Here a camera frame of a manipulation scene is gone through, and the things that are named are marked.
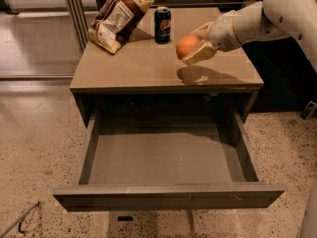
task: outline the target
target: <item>terrazzo floor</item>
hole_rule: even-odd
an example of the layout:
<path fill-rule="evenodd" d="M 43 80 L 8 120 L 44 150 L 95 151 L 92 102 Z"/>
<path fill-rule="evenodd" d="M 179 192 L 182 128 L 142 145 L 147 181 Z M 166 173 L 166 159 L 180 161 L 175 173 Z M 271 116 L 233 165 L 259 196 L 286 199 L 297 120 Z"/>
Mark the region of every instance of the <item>terrazzo floor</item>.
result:
<path fill-rule="evenodd" d="M 0 14 L 1 73 L 74 73 L 80 52 L 68 17 Z M 69 82 L 0 82 L 0 231 L 6 237 L 298 237 L 317 177 L 317 119 L 253 113 L 245 127 L 267 183 L 286 193 L 268 209 L 68 213 L 53 190 L 70 186 L 85 126 Z M 118 216 L 134 220 L 119 222 Z"/>

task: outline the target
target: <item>open drawer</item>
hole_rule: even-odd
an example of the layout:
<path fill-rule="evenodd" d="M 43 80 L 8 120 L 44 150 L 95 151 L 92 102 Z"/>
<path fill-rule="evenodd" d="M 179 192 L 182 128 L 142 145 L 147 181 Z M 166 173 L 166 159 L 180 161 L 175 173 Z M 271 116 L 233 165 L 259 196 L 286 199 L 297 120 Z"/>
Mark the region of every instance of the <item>open drawer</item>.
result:
<path fill-rule="evenodd" d="M 73 187 L 53 195 L 68 211 L 269 207 L 265 184 L 230 94 L 103 96 Z"/>

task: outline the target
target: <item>dark blue can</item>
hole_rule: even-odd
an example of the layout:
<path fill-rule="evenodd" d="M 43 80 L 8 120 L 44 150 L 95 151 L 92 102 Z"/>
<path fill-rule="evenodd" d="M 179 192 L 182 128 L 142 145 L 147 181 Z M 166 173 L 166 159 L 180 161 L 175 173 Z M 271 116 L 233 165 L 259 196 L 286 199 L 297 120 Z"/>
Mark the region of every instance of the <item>dark blue can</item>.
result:
<path fill-rule="evenodd" d="M 168 7 L 159 6 L 155 10 L 155 40 L 158 44 L 170 41 L 171 12 Z"/>

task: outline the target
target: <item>brown snack bag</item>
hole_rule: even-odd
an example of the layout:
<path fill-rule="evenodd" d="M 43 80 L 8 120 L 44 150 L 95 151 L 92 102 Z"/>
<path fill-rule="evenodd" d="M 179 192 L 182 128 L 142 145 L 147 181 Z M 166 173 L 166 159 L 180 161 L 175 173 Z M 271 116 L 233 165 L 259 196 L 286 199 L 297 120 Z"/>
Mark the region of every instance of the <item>brown snack bag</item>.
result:
<path fill-rule="evenodd" d="M 88 30 L 88 39 L 115 54 L 137 27 L 154 0 L 107 0 Z"/>

